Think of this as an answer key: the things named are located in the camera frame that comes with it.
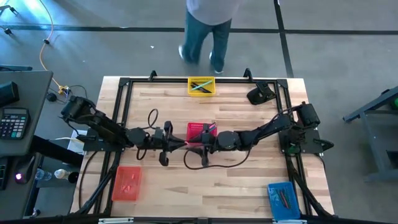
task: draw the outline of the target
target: blue box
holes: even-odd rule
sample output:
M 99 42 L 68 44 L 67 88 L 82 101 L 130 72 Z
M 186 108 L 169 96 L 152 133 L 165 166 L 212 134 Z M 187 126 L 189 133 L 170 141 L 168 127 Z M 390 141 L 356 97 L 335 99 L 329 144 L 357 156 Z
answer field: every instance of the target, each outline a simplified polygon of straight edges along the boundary
M 280 194 L 285 196 L 289 208 L 285 207 Z M 291 182 L 269 184 L 268 196 L 271 212 L 275 220 L 293 220 L 300 218 L 300 209 Z

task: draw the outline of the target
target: gray floor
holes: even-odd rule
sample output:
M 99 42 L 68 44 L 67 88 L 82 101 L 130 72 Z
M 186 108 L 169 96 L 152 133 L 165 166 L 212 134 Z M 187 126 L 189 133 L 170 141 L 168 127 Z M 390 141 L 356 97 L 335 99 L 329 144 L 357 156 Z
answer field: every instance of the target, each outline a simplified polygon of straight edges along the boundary
M 184 0 L 44 1 L 58 25 L 183 27 Z M 40 3 L 10 0 L 20 14 L 5 11 L 0 24 L 48 24 Z M 396 30 L 395 0 L 280 0 L 286 29 Z M 233 21 L 235 28 L 277 28 L 272 0 L 247 0 Z M 48 31 L 14 30 L 0 34 L 0 63 L 41 69 L 39 51 Z M 97 100 L 104 75 L 207 75 L 211 40 L 206 40 L 201 64 L 184 65 L 177 53 L 178 32 L 57 31 L 45 49 L 46 66 L 63 85 L 83 85 Z M 231 34 L 225 76 L 241 76 L 250 67 L 256 77 L 286 77 L 278 34 Z M 398 220 L 397 182 L 365 183 L 375 171 L 360 122 L 344 124 L 349 113 L 398 83 L 396 35 L 288 35 L 294 76 L 304 78 L 308 97 L 322 121 L 324 139 L 335 143 L 325 154 L 326 174 L 335 213 L 345 218 L 381 222 Z M 71 130 L 59 119 L 62 105 L 46 102 L 37 134 L 53 139 Z M 62 191 L 62 199 L 52 200 Z M 43 215 L 66 214 L 73 189 L 40 191 L 37 207 Z

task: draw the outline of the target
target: yellow basket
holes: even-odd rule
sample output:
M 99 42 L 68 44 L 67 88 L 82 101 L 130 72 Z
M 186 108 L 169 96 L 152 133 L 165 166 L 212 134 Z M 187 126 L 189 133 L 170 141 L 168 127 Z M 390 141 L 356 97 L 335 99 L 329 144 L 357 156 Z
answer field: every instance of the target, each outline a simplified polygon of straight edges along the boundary
M 200 90 L 191 90 L 191 83 L 196 83 L 197 85 L 204 84 L 208 81 L 212 81 L 211 83 L 203 86 L 203 88 L 207 89 L 211 93 L 204 93 Z M 216 79 L 214 77 L 188 77 L 188 95 L 190 96 L 213 96 L 216 94 Z

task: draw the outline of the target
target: wooden table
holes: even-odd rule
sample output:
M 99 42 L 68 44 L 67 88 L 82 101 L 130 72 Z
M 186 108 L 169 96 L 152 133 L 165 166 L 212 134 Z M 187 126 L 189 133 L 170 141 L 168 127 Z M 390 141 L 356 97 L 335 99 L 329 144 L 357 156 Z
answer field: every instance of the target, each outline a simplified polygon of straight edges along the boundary
M 120 77 L 104 77 L 97 108 L 112 115 Z M 307 101 L 304 80 L 288 79 L 292 105 Z M 214 97 L 194 98 L 187 95 L 184 83 L 135 83 L 127 120 L 127 128 L 147 126 L 151 109 L 159 110 L 156 126 L 172 121 L 174 135 L 185 138 L 187 123 L 216 122 L 218 132 L 254 129 L 268 122 L 277 112 L 275 101 L 253 106 L 246 98 L 255 84 L 216 84 Z M 124 107 L 124 91 L 121 108 Z M 183 164 L 184 150 L 169 154 L 169 166 L 162 167 L 159 151 L 148 151 L 142 161 L 136 160 L 136 150 L 126 149 L 121 166 L 142 166 L 143 176 L 136 202 L 114 202 L 113 217 L 213 217 L 213 218 L 271 218 L 267 185 L 288 181 L 284 156 L 279 152 L 277 134 L 263 139 L 255 146 L 249 159 L 232 169 L 210 168 L 188 170 Z M 90 154 L 85 156 L 81 172 Z M 235 164 L 245 152 L 221 152 L 209 156 L 210 164 Z M 99 152 L 87 168 L 82 187 L 82 201 L 87 201 L 100 179 L 104 152 Z M 324 208 L 333 213 L 328 184 L 322 162 L 314 155 L 303 154 L 307 184 Z M 200 166 L 200 157 L 188 154 L 188 164 Z M 77 184 L 71 212 L 78 210 Z M 298 201 L 304 212 L 302 193 L 298 186 Z M 101 209 L 106 204 L 105 188 Z

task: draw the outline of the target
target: desk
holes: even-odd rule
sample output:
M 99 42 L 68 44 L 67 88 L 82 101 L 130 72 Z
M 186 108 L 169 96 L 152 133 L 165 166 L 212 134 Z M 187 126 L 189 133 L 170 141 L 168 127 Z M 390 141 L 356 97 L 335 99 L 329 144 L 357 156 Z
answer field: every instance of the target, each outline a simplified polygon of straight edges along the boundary
M 7 186 L 5 190 L 0 190 L 0 220 L 20 219 L 25 213 L 31 215 L 29 212 L 33 209 L 38 193 L 35 173 L 42 158 L 38 152 L 75 165 L 80 165 L 83 159 L 81 155 L 34 135 L 52 75 L 50 71 L 0 73 L 0 83 L 13 81 L 18 85 L 20 100 L 7 106 L 27 108 L 30 114 L 30 123 L 23 139 L 0 139 L 0 156 L 11 156 Z M 36 155 L 32 177 L 26 184 L 17 184 L 14 180 L 15 158 L 31 152 Z
M 97 108 L 109 117 L 113 113 L 120 77 L 104 77 Z M 288 79 L 293 106 L 308 101 L 303 79 Z M 268 122 L 277 111 L 275 101 L 250 105 L 246 94 L 255 84 L 216 84 L 214 97 L 193 98 L 187 95 L 186 83 L 135 83 L 127 119 L 127 128 L 147 126 L 147 115 L 153 108 L 159 110 L 156 126 L 172 121 L 173 134 L 185 138 L 187 123 L 216 122 L 218 132 L 254 129 Z M 122 96 L 124 106 L 126 90 Z M 136 150 L 126 149 L 121 166 L 142 166 L 143 177 L 139 199 L 136 202 L 114 202 L 112 217 L 218 217 L 218 218 L 271 218 L 267 185 L 288 181 L 284 156 L 279 152 L 277 134 L 263 139 L 251 151 L 249 159 L 232 169 L 211 168 L 188 170 L 182 158 L 184 150 L 169 154 L 169 166 L 162 167 L 159 152 L 148 151 L 142 161 L 136 160 Z M 215 153 L 210 164 L 235 164 L 244 159 L 245 152 Z M 85 156 L 81 171 L 90 154 Z M 83 181 L 82 202 L 91 196 L 98 185 L 104 152 L 90 162 Z M 189 154 L 187 162 L 200 166 L 200 157 Z M 307 184 L 324 208 L 333 213 L 328 184 L 319 158 L 303 154 Z M 71 212 L 78 210 L 78 186 Z M 302 193 L 298 188 L 299 204 L 304 211 Z M 101 209 L 106 204 L 108 187 L 104 190 Z

